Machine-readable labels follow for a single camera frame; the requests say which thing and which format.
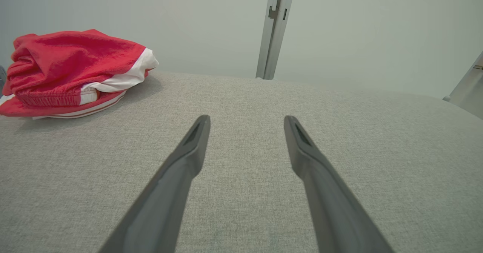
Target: gray fabric surface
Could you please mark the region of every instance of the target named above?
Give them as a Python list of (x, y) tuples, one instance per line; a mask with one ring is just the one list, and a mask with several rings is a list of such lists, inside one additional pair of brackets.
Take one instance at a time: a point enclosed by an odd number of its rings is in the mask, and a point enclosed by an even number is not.
[(97, 251), (201, 114), (180, 253), (317, 251), (287, 114), (396, 252), (483, 250), (483, 120), (419, 95), (152, 72), (88, 117), (0, 117), (0, 251)]

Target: white wall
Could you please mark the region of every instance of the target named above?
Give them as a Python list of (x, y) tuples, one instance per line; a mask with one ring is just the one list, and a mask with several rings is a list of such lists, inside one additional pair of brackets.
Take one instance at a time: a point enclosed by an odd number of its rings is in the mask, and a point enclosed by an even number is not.
[(483, 0), (293, 0), (275, 79), (449, 95), (483, 51)]
[(95, 28), (152, 49), (159, 70), (254, 78), (267, 0), (0, 0), (0, 64), (21, 35)]

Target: red cloth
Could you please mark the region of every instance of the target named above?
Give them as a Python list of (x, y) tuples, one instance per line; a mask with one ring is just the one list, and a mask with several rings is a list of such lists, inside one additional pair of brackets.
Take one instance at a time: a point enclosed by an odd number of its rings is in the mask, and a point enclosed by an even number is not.
[[(7, 70), (7, 82), (2, 90), (3, 95), (13, 97), (0, 105), (0, 114), (7, 116), (77, 112), (119, 96), (123, 89), (111, 88), (106, 93), (81, 88), (128, 72), (147, 50), (135, 42), (97, 30), (24, 35), (14, 41), (14, 47), (14, 63)], [(154, 63), (157, 64), (154, 56), (152, 59), (152, 67), (142, 71), (142, 80), (154, 68)], [(94, 101), (81, 105), (81, 93), (93, 95)]]

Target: folded clothing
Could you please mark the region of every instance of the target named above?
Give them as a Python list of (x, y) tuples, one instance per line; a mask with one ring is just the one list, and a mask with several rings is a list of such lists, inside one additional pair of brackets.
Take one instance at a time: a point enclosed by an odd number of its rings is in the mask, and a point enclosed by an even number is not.
[(159, 63), (152, 50), (97, 30), (14, 41), (0, 114), (77, 118), (111, 107)]

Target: red and white garment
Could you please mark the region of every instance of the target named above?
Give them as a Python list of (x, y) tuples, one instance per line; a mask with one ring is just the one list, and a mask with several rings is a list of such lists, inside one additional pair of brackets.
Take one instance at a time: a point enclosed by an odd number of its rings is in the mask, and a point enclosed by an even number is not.
[(0, 114), (77, 118), (113, 106), (159, 63), (152, 50), (97, 30), (14, 41)]

